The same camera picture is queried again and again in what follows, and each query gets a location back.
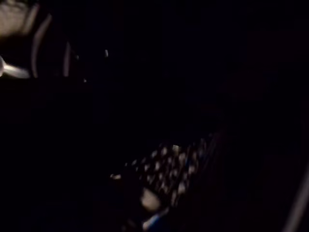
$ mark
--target dark background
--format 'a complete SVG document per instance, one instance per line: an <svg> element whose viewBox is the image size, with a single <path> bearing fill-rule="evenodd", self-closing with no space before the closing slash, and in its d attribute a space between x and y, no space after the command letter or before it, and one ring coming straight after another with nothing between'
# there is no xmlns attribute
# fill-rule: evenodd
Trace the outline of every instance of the dark background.
<svg viewBox="0 0 309 232"><path fill-rule="evenodd" d="M282 229L308 159L301 149L308 126L305 6L44 6L78 53L79 75L2 82L5 224L21 231L112 230L111 170L162 140L219 131L218 154L175 227L183 221L188 231Z"/></svg>

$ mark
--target polka dot fabric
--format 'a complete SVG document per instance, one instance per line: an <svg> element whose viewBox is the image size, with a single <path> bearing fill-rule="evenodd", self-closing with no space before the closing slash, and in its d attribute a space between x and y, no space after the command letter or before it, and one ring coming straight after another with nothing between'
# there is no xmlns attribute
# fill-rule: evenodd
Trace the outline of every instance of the polka dot fabric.
<svg viewBox="0 0 309 232"><path fill-rule="evenodd" d="M206 148L204 139L187 147L160 145L149 156L126 166L133 169L144 185L175 207L199 171Z"/></svg>

